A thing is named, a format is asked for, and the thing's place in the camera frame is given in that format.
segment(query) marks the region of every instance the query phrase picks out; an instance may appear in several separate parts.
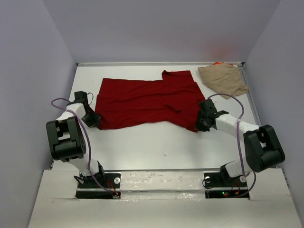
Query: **white robotic arm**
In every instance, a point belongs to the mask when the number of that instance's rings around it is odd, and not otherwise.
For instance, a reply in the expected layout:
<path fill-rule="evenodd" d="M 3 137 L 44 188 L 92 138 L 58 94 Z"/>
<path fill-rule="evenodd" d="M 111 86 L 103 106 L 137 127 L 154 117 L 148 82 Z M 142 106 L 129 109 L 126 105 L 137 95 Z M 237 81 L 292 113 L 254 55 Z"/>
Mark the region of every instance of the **white robotic arm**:
<path fill-rule="evenodd" d="M 226 111 L 217 111 L 211 99 L 200 102 L 200 111 L 195 128 L 199 131 L 209 131 L 210 128 L 226 132 L 234 137 L 239 131 L 239 139 L 245 145 L 245 157 L 223 165 L 220 169 L 222 179 L 234 178 L 244 173 L 261 172 L 285 160 L 285 154 L 273 127 L 257 126 L 231 116 Z"/>
<path fill-rule="evenodd" d="M 104 176 L 103 168 L 98 161 L 89 159 L 86 141 L 75 114 L 88 127 L 99 126 L 100 116 L 89 107 L 87 94 L 82 91 L 76 92 L 75 101 L 67 104 L 66 111 L 56 120 L 47 123 L 51 155 L 54 160 L 74 165 L 81 172 L 82 178 L 89 178 L 91 174 L 100 178 Z"/>

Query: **beige cloth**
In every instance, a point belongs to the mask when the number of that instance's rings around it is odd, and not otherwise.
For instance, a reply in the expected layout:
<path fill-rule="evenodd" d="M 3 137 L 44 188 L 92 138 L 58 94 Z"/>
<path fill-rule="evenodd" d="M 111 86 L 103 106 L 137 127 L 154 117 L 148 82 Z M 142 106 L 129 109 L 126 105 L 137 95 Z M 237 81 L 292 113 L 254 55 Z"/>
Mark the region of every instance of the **beige cloth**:
<path fill-rule="evenodd" d="M 198 67 L 203 83 L 215 92 L 239 96 L 247 93 L 248 87 L 242 81 L 239 68 L 228 63 L 221 63 L 207 67 Z"/>

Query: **red shirt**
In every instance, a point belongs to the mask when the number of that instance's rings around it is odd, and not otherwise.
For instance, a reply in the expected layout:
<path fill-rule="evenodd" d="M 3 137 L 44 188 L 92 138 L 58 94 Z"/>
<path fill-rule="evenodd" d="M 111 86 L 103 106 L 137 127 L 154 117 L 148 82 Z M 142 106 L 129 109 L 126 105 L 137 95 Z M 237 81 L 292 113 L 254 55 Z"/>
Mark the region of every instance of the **red shirt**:
<path fill-rule="evenodd" d="M 198 102 L 205 97 L 190 71 L 163 71 L 162 79 L 104 78 L 95 107 L 95 112 L 102 117 L 99 129 L 169 121 L 196 132 Z"/>

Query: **gray wall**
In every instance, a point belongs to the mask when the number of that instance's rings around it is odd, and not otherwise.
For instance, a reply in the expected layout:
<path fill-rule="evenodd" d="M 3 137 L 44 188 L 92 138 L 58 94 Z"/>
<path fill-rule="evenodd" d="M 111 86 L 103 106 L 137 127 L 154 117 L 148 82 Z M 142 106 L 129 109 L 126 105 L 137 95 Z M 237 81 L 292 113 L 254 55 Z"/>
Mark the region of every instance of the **gray wall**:
<path fill-rule="evenodd" d="M 0 227 L 25 228 L 42 170 L 50 164 L 45 124 L 68 97 L 75 64 L 42 0 L 0 6 Z"/>
<path fill-rule="evenodd" d="M 263 124 L 275 127 L 283 164 L 304 225 L 304 1 L 282 0 L 245 69 Z"/>
<path fill-rule="evenodd" d="M 44 0 L 76 62 L 244 61 L 279 0 Z"/>

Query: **cable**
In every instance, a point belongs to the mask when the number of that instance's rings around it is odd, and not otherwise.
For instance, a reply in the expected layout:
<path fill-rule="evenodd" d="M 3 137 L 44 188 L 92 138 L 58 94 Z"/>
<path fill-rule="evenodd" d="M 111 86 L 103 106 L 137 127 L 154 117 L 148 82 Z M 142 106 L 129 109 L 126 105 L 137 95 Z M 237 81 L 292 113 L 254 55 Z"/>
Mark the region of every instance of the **cable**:
<path fill-rule="evenodd" d="M 92 103 L 93 99 L 94 99 L 94 94 L 92 94 L 92 100 L 91 100 L 91 102 L 89 103 L 89 106 L 91 105 L 91 103 Z"/>
<path fill-rule="evenodd" d="M 245 196 L 253 189 L 253 186 L 256 184 L 257 175 L 256 175 L 255 172 L 252 172 L 252 173 L 254 175 L 254 179 L 253 179 L 253 183 L 252 183 L 251 187 L 246 192 L 244 192 L 243 194 L 240 194 L 240 195 L 237 195 L 237 196 L 232 196 L 232 198 Z"/>
<path fill-rule="evenodd" d="M 76 114 L 75 112 L 73 112 L 72 110 L 66 110 L 66 109 L 64 109 L 64 108 L 62 108 L 62 107 L 59 107 L 59 106 L 55 105 L 54 102 L 57 101 L 57 100 L 64 100 L 64 101 L 67 101 L 67 102 L 70 102 L 70 101 L 69 101 L 69 100 L 66 100 L 66 99 L 64 99 L 64 98 L 57 98 L 57 99 L 54 99 L 54 100 L 51 101 L 51 105 L 52 105 L 53 107 L 55 107 L 55 108 L 58 108 L 58 109 L 67 111 L 67 112 L 73 114 L 73 115 L 77 118 L 78 122 L 80 123 L 80 126 L 81 126 L 82 130 L 83 130 L 84 133 L 85 133 L 87 145 L 88 145 L 88 148 L 89 148 L 89 162 L 88 162 L 88 170 L 89 170 L 89 173 L 90 173 L 90 175 L 92 176 L 92 178 L 93 178 L 93 180 L 95 181 L 95 183 L 96 183 L 100 188 L 102 188 L 102 189 L 105 190 L 105 191 L 108 191 L 108 192 L 112 193 L 111 190 L 105 188 L 104 186 L 102 186 L 102 185 L 98 182 L 98 180 L 96 179 L 96 177 L 94 176 L 94 174 L 93 174 L 92 171 L 91 171 L 91 159 L 92 159 L 91 143 L 90 143 L 89 135 L 88 135 L 88 133 L 87 133 L 87 131 L 86 131 L 86 128 L 85 128 L 84 124 L 82 123 L 81 119 L 77 116 L 77 114 Z"/>
<path fill-rule="evenodd" d="M 111 186 L 110 186 L 110 184 L 108 183 L 108 181 L 106 180 L 105 182 L 106 182 L 106 184 L 108 185 L 108 188 L 110 189 Z"/>
<path fill-rule="evenodd" d="M 110 181 L 110 179 L 108 179 L 109 184 L 112 186 L 112 189 L 115 191 L 116 195 L 118 195 L 118 192 L 116 191 L 116 189 L 114 188 L 112 182 Z"/>
<path fill-rule="evenodd" d="M 245 174 L 244 161 L 243 161 L 242 149 L 241 149 L 241 142 L 240 142 L 240 137 L 239 137 L 239 122 L 240 122 L 240 120 L 241 120 L 241 118 L 243 117 L 244 112 L 245 112 L 244 106 L 243 106 L 243 104 L 242 104 L 237 98 L 235 98 L 234 96 L 231 96 L 231 95 L 229 95 L 229 94 L 223 94 L 223 93 L 220 93 L 220 94 L 213 94 L 213 95 L 209 96 L 208 99 L 210 99 L 210 98 L 212 98 L 212 97 L 214 97 L 214 96 L 218 96 L 218 95 L 225 95 L 225 96 L 231 97 L 232 99 L 236 100 L 236 101 L 239 103 L 239 105 L 241 106 L 241 108 L 242 108 L 242 113 L 241 113 L 241 115 L 239 116 L 239 118 L 238 118 L 238 120 L 237 120 L 237 143 L 238 143 L 238 144 L 237 144 L 237 148 L 238 148 L 238 154 L 239 154 L 239 158 L 240 158 L 240 162 L 241 162 L 242 174 L 243 174 L 244 177 L 247 177 L 247 176 L 249 175 L 249 173 L 248 173 L 247 175 Z M 253 181 L 253 184 L 252 184 L 252 186 L 249 188 L 249 190 L 248 190 L 246 193 L 243 193 L 243 194 L 241 194 L 241 195 L 239 195 L 239 196 L 235 196 L 235 197 L 244 196 L 244 195 L 246 195 L 247 193 L 249 193 L 249 192 L 252 190 L 254 184 L 256 183 L 256 179 L 257 179 L 256 174 L 255 174 L 254 172 L 253 172 L 253 174 L 254 174 L 254 176 L 255 176 L 255 180 Z"/>
<path fill-rule="evenodd" d="M 238 143 L 238 144 L 237 144 L 237 148 L 238 148 L 239 158 L 240 158 L 240 160 L 241 160 L 242 173 L 243 173 L 243 176 L 245 177 L 246 174 L 245 174 L 245 169 L 244 169 L 244 162 L 243 162 L 243 156 L 242 156 L 242 149 L 241 149 L 241 143 L 240 143 L 240 137 L 239 137 L 239 122 L 240 122 L 240 120 L 241 120 L 241 118 L 243 117 L 244 112 L 245 112 L 244 106 L 243 106 L 243 104 L 242 104 L 238 99 L 236 99 L 234 96 L 231 96 L 231 95 L 229 95 L 229 94 L 214 94 L 214 95 L 209 96 L 208 99 L 210 99 L 210 98 L 213 97 L 213 96 L 217 96 L 217 95 L 226 95 L 226 96 L 229 96 L 229 97 L 233 98 L 234 100 L 236 100 L 236 101 L 240 104 L 240 106 L 241 106 L 241 108 L 242 108 L 242 113 L 241 113 L 241 115 L 239 116 L 239 118 L 238 118 L 238 120 L 237 120 L 237 143 Z"/>
<path fill-rule="evenodd" d="M 235 195 L 238 195 L 239 194 L 239 192 L 241 191 L 241 186 L 240 186 L 240 184 L 239 184 L 239 182 L 237 181 L 237 185 L 238 185 L 238 190 L 237 190 L 237 192 L 235 193 Z"/>
<path fill-rule="evenodd" d="M 207 188 L 207 187 L 206 187 L 206 179 L 203 179 L 202 185 L 203 185 L 204 188 L 206 188 L 206 189 L 212 189 L 212 188 Z"/>
<path fill-rule="evenodd" d="M 234 188 L 234 184 L 232 184 L 232 187 L 231 187 L 230 191 L 228 192 L 228 194 L 233 190 L 233 188 Z"/>

